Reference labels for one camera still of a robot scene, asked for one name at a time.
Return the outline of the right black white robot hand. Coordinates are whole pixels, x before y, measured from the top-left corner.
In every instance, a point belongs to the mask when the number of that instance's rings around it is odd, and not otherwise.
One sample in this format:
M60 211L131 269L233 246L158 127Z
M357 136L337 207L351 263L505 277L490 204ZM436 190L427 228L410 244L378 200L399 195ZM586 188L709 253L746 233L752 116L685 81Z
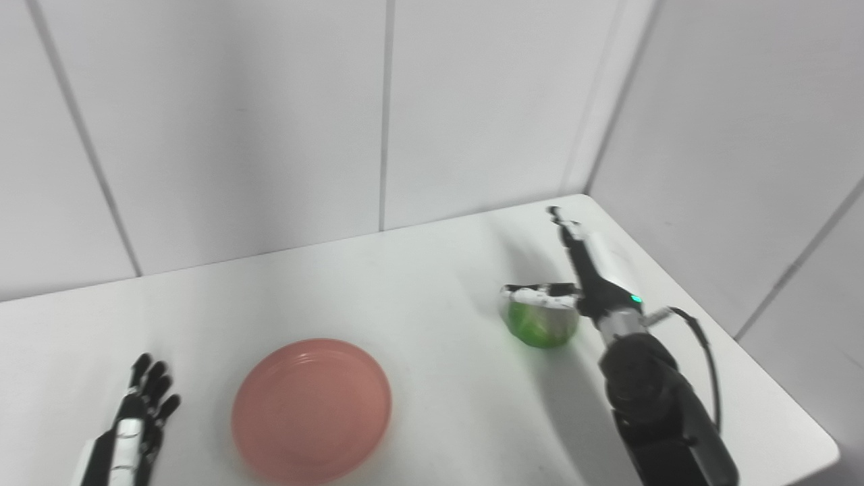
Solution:
M614 258L601 234L565 218L561 207L549 206L547 212L559 227L562 246L579 283L506 284L500 295L519 304L579 311L595 324L624 308L642 315L643 301L632 273Z

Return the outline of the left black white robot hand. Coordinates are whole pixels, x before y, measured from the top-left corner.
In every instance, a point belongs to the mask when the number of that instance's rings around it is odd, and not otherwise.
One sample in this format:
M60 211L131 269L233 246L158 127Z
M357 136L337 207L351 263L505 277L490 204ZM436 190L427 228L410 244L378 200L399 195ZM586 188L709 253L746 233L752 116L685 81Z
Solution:
M84 446L73 485L149 485L169 418L181 406L163 360L143 353L110 427Z

